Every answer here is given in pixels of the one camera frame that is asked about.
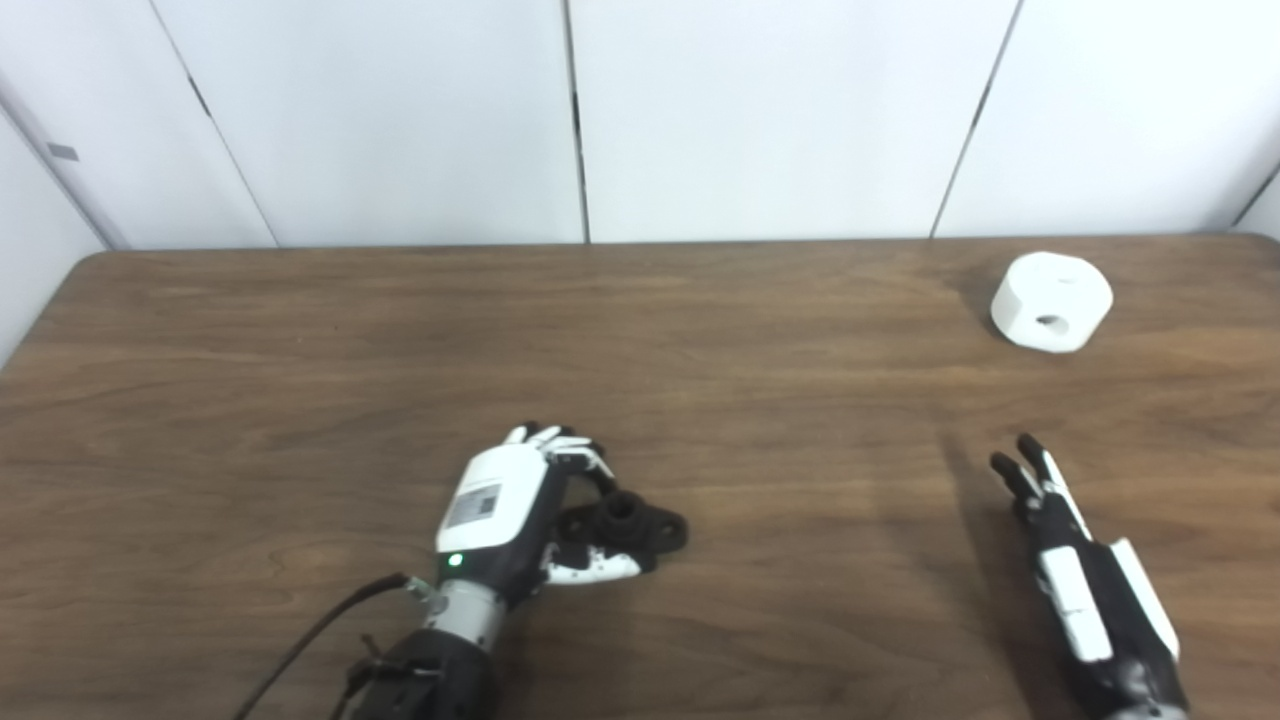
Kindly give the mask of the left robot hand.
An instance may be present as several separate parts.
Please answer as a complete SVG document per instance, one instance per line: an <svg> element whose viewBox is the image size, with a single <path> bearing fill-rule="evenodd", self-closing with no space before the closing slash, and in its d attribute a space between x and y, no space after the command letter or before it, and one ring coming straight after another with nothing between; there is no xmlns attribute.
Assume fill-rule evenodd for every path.
<svg viewBox="0 0 1280 720"><path fill-rule="evenodd" d="M439 575L493 593L508 610L544 585L586 585L653 573L657 560L566 539L558 520L575 477L617 491L604 450L564 427L525 423L468 461L435 538Z"/></svg>

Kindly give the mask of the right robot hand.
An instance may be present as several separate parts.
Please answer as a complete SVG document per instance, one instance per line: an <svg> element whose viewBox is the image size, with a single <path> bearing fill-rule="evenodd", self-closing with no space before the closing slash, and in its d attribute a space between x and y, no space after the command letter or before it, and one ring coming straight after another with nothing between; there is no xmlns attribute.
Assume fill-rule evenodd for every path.
<svg viewBox="0 0 1280 720"><path fill-rule="evenodd" d="M1053 455L1030 433L1016 447L989 466L1012 496L1071 697L1088 719L1189 719L1180 641L1133 543L1096 539Z"/></svg>

